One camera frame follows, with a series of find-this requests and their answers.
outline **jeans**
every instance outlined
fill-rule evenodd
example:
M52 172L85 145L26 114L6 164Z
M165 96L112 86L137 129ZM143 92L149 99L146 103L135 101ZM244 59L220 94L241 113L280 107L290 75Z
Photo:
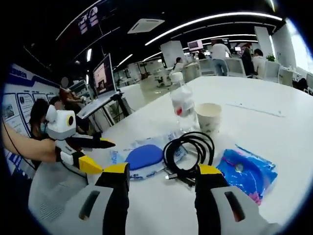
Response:
M227 76L227 66L224 60L213 59L218 76Z

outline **monitor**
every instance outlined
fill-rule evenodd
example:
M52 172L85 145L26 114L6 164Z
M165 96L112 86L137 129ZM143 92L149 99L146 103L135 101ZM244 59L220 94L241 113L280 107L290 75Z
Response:
M95 68L93 71L93 79L97 95L116 91L110 54L106 54L101 63Z
M190 51L203 49L202 40L188 42L188 47Z

